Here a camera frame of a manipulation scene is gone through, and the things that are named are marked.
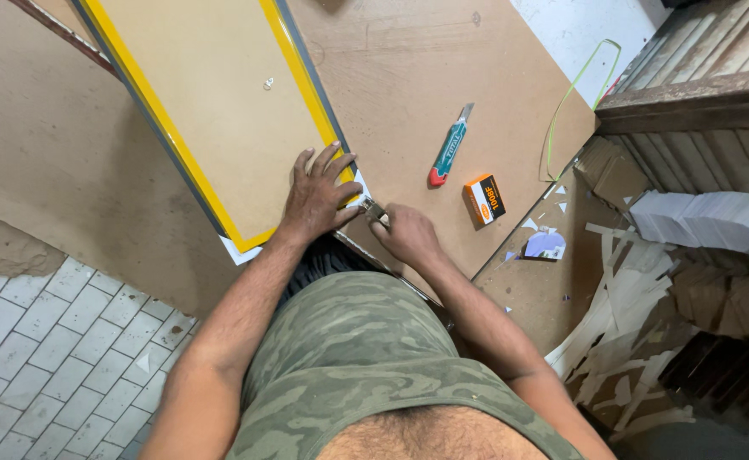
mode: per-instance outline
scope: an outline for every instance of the man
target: man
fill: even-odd
[[[298,156],[283,220],[171,371],[141,458],[614,458],[417,210],[389,205],[389,229],[372,232],[434,289],[482,362],[461,359],[425,303],[383,273],[321,277],[275,310],[307,247],[360,212],[338,210],[361,192],[335,186],[355,158],[331,161],[338,148],[310,172],[314,149]]]

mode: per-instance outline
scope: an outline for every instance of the yellow frame border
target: yellow frame border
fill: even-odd
[[[246,252],[253,247],[259,246],[269,240],[272,233],[275,232],[275,228],[271,228],[264,233],[259,235],[250,236],[244,239],[238,232],[238,228],[232,221],[232,218],[227,214],[226,208],[221,204],[215,191],[212,189],[209,181],[204,176],[203,171],[198,166],[192,153],[187,148],[184,142],[184,138],[178,132],[175,124],[170,120],[170,116],[164,110],[164,106],[156,96],[150,84],[147,82],[147,78],[141,72],[135,59],[130,54],[130,51],[125,46],[122,38],[118,35],[113,22],[107,16],[103,6],[99,0],[78,0],[84,7],[87,16],[93,22],[99,35],[107,45],[107,48],[114,55],[111,59],[114,59],[119,67],[124,72],[125,78],[133,87],[135,92],[138,94],[142,105],[148,110],[150,116],[153,118],[156,126],[162,132],[165,137],[167,144],[172,149],[173,154],[178,158],[179,162],[184,167],[188,177],[195,184],[198,193],[204,198],[205,202],[209,206],[213,215],[215,215],[221,227],[224,229],[226,236],[232,240],[235,247],[241,252]],[[275,39],[278,41],[278,46],[287,61],[289,70],[292,72],[295,82],[298,84],[298,89],[301,91],[303,100],[307,104],[307,108],[312,115],[312,120],[315,121],[315,125],[318,128],[318,133],[324,144],[328,145],[330,142],[338,138],[337,133],[334,131],[332,124],[329,122],[326,110],[321,103],[318,92],[315,89],[306,66],[303,64],[298,49],[295,47],[292,39],[289,36],[289,31],[286,28],[284,19],[280,16],[275,0],[258,0],[261,4],[261,9],[264,11],[264,15],[267,17],[272,33]],[[338,151],[334,158],[342,155],[343,152]],[[344,169],[340,174],[341,182],[350,182],[354,180],[354,174],[351,172],[351,168]]]

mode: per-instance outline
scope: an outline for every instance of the green camouflage shirt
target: green camouflage shirt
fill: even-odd
[[[323,277],[272,320],[247,372],[227,458],[314,459],[347,426],[447,404],[488,413],[553,460],[581,459],[485,365],[460,358],[430,308],[394,277]]]

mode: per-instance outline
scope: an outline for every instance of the orange box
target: orange box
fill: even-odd
[[[505,214],[505,205],[502,204],[493,174],[482,174],[471,183],[465,184],[465,190],[471,197],[476,217],[482,224],[490,224]]]

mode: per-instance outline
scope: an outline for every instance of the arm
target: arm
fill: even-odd
[[[140,459],[215,460],[226,455],[238,429],[244,373],[295,266],[318,236],[359,213],[358,207],[338,211],[341,202],[362,188],[359,183],[334,186],[355,157],[346,154],[328,164],[339,145],[326,147],[309,173],[306,164],[315,150],[298,156],[284,219],[170,372]]]
[[[407,206],[390,204],[386,211],[390,228],[372,222],[372,232],[428,282],[479,360],[585,457],[614,459],[533,342],[442,251],[430,220]]]

